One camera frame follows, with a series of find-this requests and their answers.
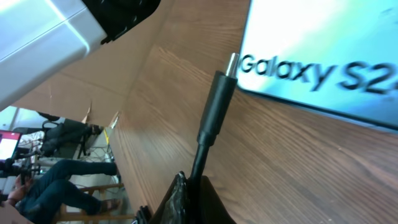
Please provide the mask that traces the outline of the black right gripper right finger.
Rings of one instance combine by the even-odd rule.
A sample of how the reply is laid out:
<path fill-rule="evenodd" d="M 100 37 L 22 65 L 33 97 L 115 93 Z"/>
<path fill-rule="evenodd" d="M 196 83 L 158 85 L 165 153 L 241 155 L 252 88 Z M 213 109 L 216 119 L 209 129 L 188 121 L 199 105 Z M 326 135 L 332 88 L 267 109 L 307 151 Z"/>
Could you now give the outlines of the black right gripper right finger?
<path fill-rule="evenodd" d="M 195 203 L 195 221 L 199 224 L 236 224 L 205 175 L 201 177 Z"/>

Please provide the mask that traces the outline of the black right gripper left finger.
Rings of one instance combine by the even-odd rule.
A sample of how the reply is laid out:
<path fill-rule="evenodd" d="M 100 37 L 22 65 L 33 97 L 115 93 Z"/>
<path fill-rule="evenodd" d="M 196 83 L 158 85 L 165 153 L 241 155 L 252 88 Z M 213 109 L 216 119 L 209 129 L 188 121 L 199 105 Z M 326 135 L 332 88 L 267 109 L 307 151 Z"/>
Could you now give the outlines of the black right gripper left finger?
<path fill-rule="evenodd" d="M 189 223 L 190 199 L 187 178 L 183 171 L 178 172 L 149 224 Z"/>

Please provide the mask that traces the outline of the Samsung Galaxy smartphone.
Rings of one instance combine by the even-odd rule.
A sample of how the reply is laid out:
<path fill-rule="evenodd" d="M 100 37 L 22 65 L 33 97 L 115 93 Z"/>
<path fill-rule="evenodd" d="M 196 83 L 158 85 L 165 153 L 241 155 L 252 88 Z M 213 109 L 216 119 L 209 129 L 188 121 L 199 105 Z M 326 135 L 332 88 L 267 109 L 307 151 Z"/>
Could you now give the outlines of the Samsung Galaxy smartphone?
<path fill-rule="evenodd" d="M 253 0 L 240 56 L 242 91 L 397 129 L 397 0 Z"/>

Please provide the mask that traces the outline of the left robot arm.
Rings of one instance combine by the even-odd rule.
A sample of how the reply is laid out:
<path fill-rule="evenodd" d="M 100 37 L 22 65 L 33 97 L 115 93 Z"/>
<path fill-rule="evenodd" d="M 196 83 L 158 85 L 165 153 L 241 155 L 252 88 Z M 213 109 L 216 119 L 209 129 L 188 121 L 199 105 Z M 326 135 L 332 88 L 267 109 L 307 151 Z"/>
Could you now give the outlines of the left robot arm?
<path fill-rule="evenodd" d="M 151 16 L 160 0 L 1 1 L 1 108 Z"/>

